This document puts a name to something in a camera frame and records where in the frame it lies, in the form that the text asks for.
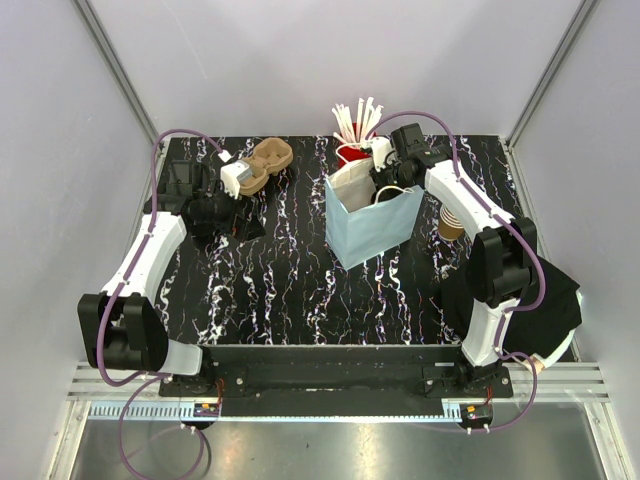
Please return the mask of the aluminium rail front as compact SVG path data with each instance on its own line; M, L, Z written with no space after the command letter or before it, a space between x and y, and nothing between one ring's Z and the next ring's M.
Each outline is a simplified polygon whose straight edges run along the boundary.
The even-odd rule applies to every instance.
M194 423L498 424L506 406L521 414L535 404L577 405L593 412L611 398L594 363L560 362L534 377L508 364L490 386L463 392L451 365L232 364L219 387L187 387L141 377L110 387L87 364L76 369L68 398L84 401L91 420Z

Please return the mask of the stack of paper cups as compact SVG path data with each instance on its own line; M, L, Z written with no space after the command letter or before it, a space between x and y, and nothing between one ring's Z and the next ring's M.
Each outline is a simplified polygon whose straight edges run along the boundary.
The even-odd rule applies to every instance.
M463 225L444 204L440 207L437 233L447 242L454 242L465 233Z

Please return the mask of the black cloth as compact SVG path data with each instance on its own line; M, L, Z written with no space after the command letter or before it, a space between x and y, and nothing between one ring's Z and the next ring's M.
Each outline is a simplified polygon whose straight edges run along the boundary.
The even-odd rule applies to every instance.
M539 262L546 280L543 301L532 311L512 314L503 350L549 359L582 324L577 296L579 284L547 260L541 258ZM442 310L444 323L459 339L466 337L473 306L465 275L466 267L461 266L440 283L434 294L434 303Z

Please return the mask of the light blue paper bag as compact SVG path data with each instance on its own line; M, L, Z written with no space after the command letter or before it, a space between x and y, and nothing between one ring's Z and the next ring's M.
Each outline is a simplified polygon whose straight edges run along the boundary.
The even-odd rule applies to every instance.
M354 161L325 181L325 237L340 265L350 270L408 241L424 190L384 187L375 192L373 159Z

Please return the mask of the aluminium frame post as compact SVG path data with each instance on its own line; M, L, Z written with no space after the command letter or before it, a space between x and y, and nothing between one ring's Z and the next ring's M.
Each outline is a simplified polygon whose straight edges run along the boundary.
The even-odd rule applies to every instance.
M579 2L522 112L505 138L505 144L508 148L513 149L524 134L599 4L598 0L581 0Z
M71 4L95 44L100 57L109 70L145 138L150 144L153 144L158 136L158 130L144 107L93 3L88 0L71 0Z

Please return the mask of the aluminium frame post left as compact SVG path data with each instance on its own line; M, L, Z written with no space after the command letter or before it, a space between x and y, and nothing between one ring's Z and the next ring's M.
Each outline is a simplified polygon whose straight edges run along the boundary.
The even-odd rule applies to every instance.
M100 57L109 70L145 138L150 144L153 144L158 136L158 130L144 107L93 3L88 0L71 0L71 4L95 44Z

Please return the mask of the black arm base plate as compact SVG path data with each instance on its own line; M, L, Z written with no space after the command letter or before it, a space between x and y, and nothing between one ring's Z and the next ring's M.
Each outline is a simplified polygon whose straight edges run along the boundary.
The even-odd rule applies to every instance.
M503 364L482 393L446 387L458 346L216 346L196 376L169 375L144 398L177 417L245 422L457 422L464 403L508 400Z

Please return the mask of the white wrapped straws bundle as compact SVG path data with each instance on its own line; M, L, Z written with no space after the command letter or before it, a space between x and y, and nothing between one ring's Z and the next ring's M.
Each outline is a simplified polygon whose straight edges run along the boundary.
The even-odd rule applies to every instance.
M359 98L355 112L348 105L335 104L331 108L337 127L333 137L348 147L367 147L375 133L375 126L382 119L384 106L375 105L372 96Z

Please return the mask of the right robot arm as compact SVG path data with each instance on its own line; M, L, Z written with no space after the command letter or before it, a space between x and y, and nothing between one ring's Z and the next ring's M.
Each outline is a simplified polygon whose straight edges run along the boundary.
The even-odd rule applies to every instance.
M390 137L364 141L373 159L370 175L377 198L391 190L420 187L436 197L472 240L465 281L473 298L463 361L443 384L466 396L484 392L498 378L507 356L503 342L514 312L530 287L545 284L537 257L536 227L516 219L492 201L464 171L455 142L429 147L418 124Z

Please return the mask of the aluminium frame post right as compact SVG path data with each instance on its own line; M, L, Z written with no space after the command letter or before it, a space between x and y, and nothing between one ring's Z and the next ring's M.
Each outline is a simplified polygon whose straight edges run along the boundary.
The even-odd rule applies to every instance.
M581 0L579 2L522 112L505 138L505 144L508 148L513 149L524 134L599 4L598 0Z

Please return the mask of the stack of cardboard cup carriers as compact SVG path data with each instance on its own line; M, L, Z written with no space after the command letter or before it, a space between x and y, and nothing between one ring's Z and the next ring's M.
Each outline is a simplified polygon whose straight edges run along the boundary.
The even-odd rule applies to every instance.
M250 157L242 161L251 167L251 176L240 182L240 194L252 196L263 189L271 176L286 169L293 160L292 147L277 137L264 139Z

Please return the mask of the red straw cup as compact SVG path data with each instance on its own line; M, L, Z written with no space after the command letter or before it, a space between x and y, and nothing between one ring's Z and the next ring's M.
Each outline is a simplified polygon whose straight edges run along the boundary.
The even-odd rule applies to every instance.
M333 137L338 142L335 148L335 155L340 167L350 162L364 160L370 157L370 153L362 150L358 142L346 142L345 138L338 132L334 132Z

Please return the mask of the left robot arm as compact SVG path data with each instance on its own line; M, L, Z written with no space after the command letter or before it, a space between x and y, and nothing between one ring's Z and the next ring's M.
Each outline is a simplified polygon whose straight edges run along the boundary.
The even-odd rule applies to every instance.
M173 161L144 208L140 230L121 266L97 294L85 294L77 312L90 365L110 370L181 375L196 396L215 386L216 372L202 348L168 337L154 301L168 264L189 237L229 235L240 242L264 235L254 194L267 183L263 166L241 159L221 167Z

